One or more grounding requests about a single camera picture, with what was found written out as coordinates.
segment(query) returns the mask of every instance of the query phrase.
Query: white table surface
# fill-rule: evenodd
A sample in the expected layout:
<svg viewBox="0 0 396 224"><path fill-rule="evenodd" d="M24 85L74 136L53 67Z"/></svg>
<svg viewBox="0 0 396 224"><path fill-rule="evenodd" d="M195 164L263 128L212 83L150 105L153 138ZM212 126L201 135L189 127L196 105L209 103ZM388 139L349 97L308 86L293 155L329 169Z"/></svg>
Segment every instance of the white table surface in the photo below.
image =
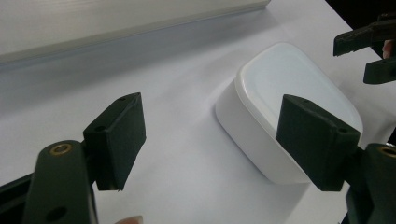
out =
<svg viewBox="0 0 396 224"><path fill-rule="evenodd" d="M274 0L267 9L198 21L0 66L0 185L31 173L38 152L140 91L147 142L123 192L98 192L101 223L337 223L345 191L269 182L221 128L214 104L237 70L277 42L302 49L361 114L361 145L396 124L395 83L362 83L370 49L338 58L350 28L325 1Z"/></svg>

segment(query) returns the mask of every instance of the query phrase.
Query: rounded white container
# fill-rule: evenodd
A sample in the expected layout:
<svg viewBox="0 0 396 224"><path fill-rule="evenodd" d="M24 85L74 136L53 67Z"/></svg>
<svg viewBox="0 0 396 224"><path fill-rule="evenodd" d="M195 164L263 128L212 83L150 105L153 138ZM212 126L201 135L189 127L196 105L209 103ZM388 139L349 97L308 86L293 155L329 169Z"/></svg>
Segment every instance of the rounded white container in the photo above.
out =
<svg viewBox="0 0 396 224"><path fill-rule="evenodd" d="M284 94L308 99L362 132L359 113L299 49L280 43L247 63L216 103L220 124L250 160L277 184L309 182L276 141Z"/></svg>

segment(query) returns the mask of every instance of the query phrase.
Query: white lid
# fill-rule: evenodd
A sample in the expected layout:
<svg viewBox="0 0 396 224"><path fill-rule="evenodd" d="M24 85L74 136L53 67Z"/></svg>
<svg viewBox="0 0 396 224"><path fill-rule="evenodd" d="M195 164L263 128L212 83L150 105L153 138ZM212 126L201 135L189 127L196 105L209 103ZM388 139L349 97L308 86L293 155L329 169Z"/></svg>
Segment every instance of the white lid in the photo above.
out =
<svg viewBox="0 0 396 224"><path fill-rule="evenodd" d="M363 130L352 103L291 44L276 44L256 56L241 69L235 87L247 110L274 138L284 94L308 99L359 132Z"/></svg>

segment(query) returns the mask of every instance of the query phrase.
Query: white box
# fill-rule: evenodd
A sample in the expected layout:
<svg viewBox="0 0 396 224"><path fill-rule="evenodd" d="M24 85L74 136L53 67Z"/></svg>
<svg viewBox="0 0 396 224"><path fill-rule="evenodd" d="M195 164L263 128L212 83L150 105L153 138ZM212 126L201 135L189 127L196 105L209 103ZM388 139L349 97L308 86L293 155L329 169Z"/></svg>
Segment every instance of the white box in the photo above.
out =
<svg viewBox="0 0 396 224"><path fill-rule="evenodd" d="M308 99L362 133L352 103L299 49L280 43L247 63L216 103L219 122L250 160L277 184L309 182L276 141L284 94Z"/></svg>

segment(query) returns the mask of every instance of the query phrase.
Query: brass screw insert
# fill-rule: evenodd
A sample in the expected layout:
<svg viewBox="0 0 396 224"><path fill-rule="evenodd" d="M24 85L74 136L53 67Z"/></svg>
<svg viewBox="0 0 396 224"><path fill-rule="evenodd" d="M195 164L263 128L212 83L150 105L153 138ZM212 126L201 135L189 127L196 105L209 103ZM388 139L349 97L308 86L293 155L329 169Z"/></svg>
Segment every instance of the brass screw insert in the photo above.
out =
<svg viewBox="0 0 396 224"><path fill-rule="evenodd" d="M49 154L52 156L62 156L63 154L66 154L72 149L72 146L70 144L60 144L58 146L53 147L50 151Z"/></svg>

